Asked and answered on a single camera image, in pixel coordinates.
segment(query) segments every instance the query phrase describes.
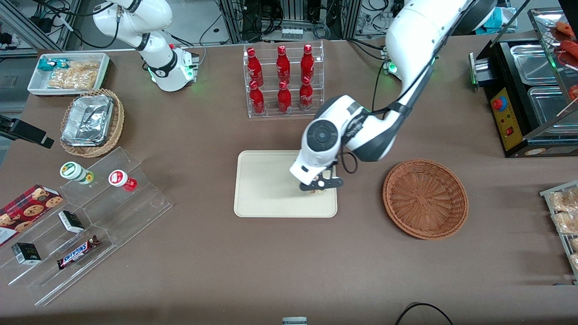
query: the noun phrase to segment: cookie box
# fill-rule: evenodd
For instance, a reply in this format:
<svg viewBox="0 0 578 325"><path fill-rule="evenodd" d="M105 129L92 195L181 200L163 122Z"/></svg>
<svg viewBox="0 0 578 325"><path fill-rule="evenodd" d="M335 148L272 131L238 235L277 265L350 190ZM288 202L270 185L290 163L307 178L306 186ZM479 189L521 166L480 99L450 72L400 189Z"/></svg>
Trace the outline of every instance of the cookie box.
<svg viewBox="0 0 578 325"><path fill-rule="evenodd" d="M0 209L0 246L10 238L32 226L53 207L62 202L55 190L42 185L34 185L24 194Z"/></svg>

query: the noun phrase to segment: red button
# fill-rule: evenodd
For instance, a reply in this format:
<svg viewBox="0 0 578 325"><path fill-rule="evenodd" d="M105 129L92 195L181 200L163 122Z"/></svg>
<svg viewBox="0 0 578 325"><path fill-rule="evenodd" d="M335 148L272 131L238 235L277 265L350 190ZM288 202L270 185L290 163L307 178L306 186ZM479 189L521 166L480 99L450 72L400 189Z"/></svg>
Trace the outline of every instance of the red button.
<svg viewBox="0 0 578 325"><path fill-rule="evenodd" d="M503 106L503 101L501 99L496 99L492 102L492 108L495 110L499 110Z"/></svg>

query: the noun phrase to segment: white box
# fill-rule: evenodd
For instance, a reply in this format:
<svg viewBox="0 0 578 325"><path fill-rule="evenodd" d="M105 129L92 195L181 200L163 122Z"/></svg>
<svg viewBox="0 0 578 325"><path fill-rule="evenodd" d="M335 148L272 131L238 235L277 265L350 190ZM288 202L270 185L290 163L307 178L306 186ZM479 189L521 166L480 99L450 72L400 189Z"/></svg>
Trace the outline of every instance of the white box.
<svg viewBox="0 0 578 325"><path fill-rule="evenodd" d="M104 81L106 75L106 68L108 67L110 58L104 53L52 53L52 54L42 54L40 59L43 58L67 58L74 61L99 61L101 66L98 68L98 75L94 87L92 90L100 89L102 82ZM48 81L52 76L52 71L42 71L40 69L34 69L32 78L28 83L28 91L31 94L37 96L66 96L66 95L80 95L89 92L90 90L77 90L77 89L55 89L48 88Z"/></svg>

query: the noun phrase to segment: beige tray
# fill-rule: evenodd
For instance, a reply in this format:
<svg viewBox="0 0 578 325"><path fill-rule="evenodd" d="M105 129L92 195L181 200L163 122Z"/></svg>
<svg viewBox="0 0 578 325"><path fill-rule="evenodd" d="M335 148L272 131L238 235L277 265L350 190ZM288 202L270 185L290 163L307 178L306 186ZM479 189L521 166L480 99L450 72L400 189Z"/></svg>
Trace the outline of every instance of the beige tray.
<svg viewBox="0 0 578 325"><path fill-rule="evenodd" d="M330 218L337 190L311 194L289 172L298 151L243 151L237 162L235 214L239 217Z"/></svg>

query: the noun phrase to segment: emergency stop button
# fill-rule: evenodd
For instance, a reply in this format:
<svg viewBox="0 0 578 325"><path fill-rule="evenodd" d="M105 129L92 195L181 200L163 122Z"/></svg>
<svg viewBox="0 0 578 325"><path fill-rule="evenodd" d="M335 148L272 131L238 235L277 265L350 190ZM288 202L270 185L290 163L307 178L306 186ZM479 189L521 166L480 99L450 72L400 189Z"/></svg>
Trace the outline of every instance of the emergency stop button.
<svg viewBox="0 0 578 325"><path fill-rule="evenodd" d="M499 98L494 99L492 101L492 108L497 110L498 112L503 112L507 107L507 99L504 96L500 96Z"/></svg>

